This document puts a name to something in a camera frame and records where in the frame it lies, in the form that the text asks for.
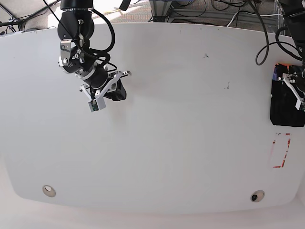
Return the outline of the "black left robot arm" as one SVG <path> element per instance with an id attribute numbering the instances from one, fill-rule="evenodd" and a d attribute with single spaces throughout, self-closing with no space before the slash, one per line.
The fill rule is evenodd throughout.
<path id="1" fill-rule="evenodd" d="M 302 69 L 298 73 L 283 74 L 280 78 L 296 97 L 296 108 L 301 109 L 305 104 L 305 2 L 303 0 L 278 0 L 277 5 L 282 13 L 285 25 L 277 29 L 275 42 L 278 47 L 292 58 L 302 63 Z M 287 50 L 279 40 L 282 31 L 288 31 L 294 41 L 297 55 Z"/>

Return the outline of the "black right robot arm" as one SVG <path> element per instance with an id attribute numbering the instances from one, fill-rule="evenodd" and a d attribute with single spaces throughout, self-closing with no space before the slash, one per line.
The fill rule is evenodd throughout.
<path id="1" fill-rule="evenodd" d="M 91 0 L 63 0 L 61 10 L 57 28 L 61 40 L 59 66 L 67 74 L 75 74 L 81 79 L 89 89 L 89 98 L 93 100 L 97 92 L 119 74 L 116 66 L 112 70 L 107 68 L 110 65 L 110 51 L 116 41 L 114 28 L 103 14 L 94 9 Z M 103 50 L 90 47 L 95 29 L 93 13 L 106 22 L 111 34 L 110 45 Z"/>

